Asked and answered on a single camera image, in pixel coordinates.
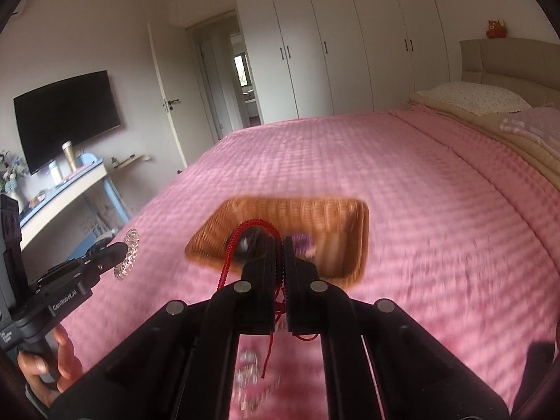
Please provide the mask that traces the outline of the beige upholstered headboard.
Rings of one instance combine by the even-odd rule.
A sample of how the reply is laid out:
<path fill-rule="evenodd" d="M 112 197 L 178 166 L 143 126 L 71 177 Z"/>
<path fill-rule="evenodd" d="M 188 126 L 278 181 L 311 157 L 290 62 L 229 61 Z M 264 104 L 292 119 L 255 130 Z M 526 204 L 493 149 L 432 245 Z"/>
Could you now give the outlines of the beige upholstered headboard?
<path fill-rule="evenodd" d="M 508 89 L 532 107 L 559 107 L 559 45 L 520 38 L 460 43 L 461 80 Z"/>

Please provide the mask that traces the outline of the woven wicker basket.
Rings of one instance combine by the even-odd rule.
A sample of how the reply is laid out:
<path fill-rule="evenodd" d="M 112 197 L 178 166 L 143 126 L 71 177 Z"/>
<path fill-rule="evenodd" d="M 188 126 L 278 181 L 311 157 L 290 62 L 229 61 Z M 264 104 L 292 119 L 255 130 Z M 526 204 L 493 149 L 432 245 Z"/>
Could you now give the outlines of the woven wicker basket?
<path fill-rule="evenodd" d="M 232 233 L 261 219 L 292 238 L 297 256 L 315 264 L 320 278 L 350 287 L 364 276 L 368 259 L 369 210 L 353 198 L 236 196 L 223 202 L 187 246 L 188 261 L 220 270 Z"/>

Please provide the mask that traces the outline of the flower bouquet vase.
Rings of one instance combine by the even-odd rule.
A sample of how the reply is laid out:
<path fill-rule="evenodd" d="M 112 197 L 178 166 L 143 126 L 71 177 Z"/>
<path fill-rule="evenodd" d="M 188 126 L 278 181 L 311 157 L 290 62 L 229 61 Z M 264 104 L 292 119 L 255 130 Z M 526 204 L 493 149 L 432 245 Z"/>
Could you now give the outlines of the flower bouquet vase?
<path fill-rule="evenodd" d="M 2 150 L 0 154 L 1 193 L 18 203 L 19 211 L 25 209 L 26 203 L 19 193 L 19 183 L 29 175 L 24 158 L 10 151 Z"/>

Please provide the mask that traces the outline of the black wall television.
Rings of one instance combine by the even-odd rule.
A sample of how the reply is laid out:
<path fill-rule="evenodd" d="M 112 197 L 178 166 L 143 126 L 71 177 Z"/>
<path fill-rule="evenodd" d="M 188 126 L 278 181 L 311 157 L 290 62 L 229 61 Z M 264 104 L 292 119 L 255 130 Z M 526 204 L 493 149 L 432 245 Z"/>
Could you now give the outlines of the black wall television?
<path fill-rule="evenodd" d="M 24 157 L 31 173 L 63 153 L 121 125 L 108 72 L 91 72 L 30 90 L 13 99 Z"/>

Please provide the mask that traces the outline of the white built-in wardrobe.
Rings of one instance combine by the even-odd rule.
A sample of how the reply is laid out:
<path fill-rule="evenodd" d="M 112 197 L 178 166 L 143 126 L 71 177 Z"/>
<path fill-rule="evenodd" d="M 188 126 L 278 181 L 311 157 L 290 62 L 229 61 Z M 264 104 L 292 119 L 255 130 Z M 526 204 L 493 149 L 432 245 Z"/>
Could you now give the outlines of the white built-in wardrobe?
<path fill-rule="evenodd" d="M 263 123 L 406 105 L 450 78 L 436 0 L 236 0 Z"/>

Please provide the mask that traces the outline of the gold thermos bottle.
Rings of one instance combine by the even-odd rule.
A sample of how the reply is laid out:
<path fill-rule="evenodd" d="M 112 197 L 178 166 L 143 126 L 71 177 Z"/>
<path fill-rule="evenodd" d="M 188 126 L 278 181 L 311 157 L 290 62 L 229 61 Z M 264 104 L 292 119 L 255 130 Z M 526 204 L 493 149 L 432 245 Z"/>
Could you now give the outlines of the gold thermos bottle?
<path fill-rule="evenodd" d="M 74 153 L 73 145 L 72 145 L 70 140 L 64 142 L 64 144 L 62 145 L 62 150 L 63 150 L 63 153 L 64 153 L 64 157 L 66 159 L 66 162 L 68 162 L 68 166 L 70 168 L 70 171 L 72 171 L 74 173 L 75 171 L 78 170 L 78 162 L 77 162 L 76 155 Z"/>

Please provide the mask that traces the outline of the beige folded blanket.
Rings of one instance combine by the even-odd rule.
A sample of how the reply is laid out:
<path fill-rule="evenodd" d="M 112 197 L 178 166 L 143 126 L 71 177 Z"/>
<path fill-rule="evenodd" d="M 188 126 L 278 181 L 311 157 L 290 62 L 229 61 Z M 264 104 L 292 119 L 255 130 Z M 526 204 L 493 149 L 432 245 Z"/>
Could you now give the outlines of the beige folded blanket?
<path fill-rule="evenodd" d="M 547 178 L 556 189 L 559 189 L 559 158 L 533 140 L 524 138 L 522 135 L 501 131 L 499 125 L 505 119 L 505 114 L 476 116 L 476 114 L 451 103 L 443 103 L 442 101 L 427 98 L 417 92 L 412 93 L 409 100 L 413 104 L 431 108 L 441 115 L 455 119 L 461 124 L 499 141 L 517 153 L 525 162 Z"/>

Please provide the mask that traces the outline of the red plush toy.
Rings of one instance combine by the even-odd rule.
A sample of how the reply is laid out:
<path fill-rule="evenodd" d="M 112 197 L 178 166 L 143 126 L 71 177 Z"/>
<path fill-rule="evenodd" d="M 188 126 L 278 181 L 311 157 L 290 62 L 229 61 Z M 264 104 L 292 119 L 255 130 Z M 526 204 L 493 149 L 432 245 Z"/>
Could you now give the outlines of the red plush toy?
<path fill-rule="evenodd" d="M 508 28 L 503 20 L 489 20 L 486 37 L 488 39 L 503 39 L 508 36 Z"/>

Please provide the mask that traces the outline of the white dotted pillow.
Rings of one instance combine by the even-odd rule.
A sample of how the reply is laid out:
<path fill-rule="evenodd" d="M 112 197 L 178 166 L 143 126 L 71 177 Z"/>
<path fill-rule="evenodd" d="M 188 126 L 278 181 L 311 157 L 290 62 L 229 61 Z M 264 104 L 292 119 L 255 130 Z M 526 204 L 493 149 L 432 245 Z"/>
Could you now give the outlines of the white dotted pillow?
<path fill-rule="evenodd" d="M 417 92 L 419 97 L 451 104 L 477 116 L 518 113 L 532 107 L 511 90 L 489 84 L 449 82 Z"/>

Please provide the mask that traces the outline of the pink patterned pillow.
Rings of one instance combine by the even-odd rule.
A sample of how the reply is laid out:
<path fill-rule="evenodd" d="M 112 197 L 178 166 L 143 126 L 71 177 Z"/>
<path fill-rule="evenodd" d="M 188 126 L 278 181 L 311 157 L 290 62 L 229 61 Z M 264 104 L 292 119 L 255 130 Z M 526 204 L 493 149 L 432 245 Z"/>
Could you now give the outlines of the pink patterned pillow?
<path fill-rule="evenodd" d="M 552 107 L 535 107 L 509 114 L 499 125 L 502 132 L 520 135 L 546 149 L 556 158 L 560 149 L 559 111 Z"/>

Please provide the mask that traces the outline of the white blue desk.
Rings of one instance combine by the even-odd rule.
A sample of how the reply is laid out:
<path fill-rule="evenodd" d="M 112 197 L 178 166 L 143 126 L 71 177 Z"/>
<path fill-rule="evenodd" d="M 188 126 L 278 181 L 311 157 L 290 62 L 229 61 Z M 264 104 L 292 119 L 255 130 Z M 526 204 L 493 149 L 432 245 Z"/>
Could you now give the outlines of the white blue desk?
<path fill-rule="evenodd" d="M 95 243 L 112 237 L 131 219 L 104 161 L 96 155 L 80 156 L 83 167 L 21 220 L 21 249 L 26 274 L 38 280 L 52 266 L 84 256 Z M 104 217 L 102 207 L 88 196 L 101 186 L 107 206 L 116 216 Z"/>

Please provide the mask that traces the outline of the white cup on desk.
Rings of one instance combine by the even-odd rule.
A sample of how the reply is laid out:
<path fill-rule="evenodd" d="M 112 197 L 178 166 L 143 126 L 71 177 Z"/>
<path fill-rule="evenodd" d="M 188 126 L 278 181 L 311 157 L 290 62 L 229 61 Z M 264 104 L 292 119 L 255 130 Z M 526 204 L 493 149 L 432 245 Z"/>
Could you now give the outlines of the white cup on desk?
<path fill-rule="evenodd" d="M 53 181 L 53 184 L 55 186 L 58 186 L 58 185 L 64 183 L 64 178 L 63 178 L 62 172 L 61 172 L 60 167 L 59 167 L 56 160 L 52 160 L 48 164 L 48 171 L 49 171 L 50 177 Z"/>

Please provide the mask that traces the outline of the small wooden wall shelf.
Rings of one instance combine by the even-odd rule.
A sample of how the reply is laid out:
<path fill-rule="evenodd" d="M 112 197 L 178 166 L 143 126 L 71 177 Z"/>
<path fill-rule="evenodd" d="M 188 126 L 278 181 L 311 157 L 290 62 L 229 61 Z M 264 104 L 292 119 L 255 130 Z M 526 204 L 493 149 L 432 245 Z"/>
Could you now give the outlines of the small wooden wall shelf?
<path fill-rule="evenodd" d="M 149 155 L 130 155 L 128 158 L 118 161 L 117 158 L 111 158 L 112 171 L 121 171 L 137 162 L 148 162 L 151 160 Z"/>

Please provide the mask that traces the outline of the white room door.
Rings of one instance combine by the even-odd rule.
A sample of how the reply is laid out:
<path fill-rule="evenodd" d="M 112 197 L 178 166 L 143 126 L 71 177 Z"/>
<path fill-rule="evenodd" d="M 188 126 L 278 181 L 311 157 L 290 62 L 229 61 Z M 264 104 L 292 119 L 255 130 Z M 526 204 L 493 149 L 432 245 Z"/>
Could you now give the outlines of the white room door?
<path fill-rule="evenodd" d="M 188 167 L 215 144 L 188 33 L 158 19 L 147 27 L 163 109 L 181 162 Z"/>

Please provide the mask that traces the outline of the pink quilted bedspread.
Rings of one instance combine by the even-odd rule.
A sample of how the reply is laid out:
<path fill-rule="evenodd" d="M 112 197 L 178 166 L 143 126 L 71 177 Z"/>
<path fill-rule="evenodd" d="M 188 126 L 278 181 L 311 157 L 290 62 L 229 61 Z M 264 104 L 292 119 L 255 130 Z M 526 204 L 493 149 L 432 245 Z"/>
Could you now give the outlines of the pink quilted bedspread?
<path fill-rule="evenodd" d="M 64 322 L 85 368 L 167 301 L 216 291 L 184 249 L 241 195 L 349 197 L 369 210 L 351 298 L 395 301 L 512 405 L 528 348 L 559 316 L 559 192 L 504 144 L 417 107 L 297 119 L 228 135 L 132 220 L 139 254 Z"/>

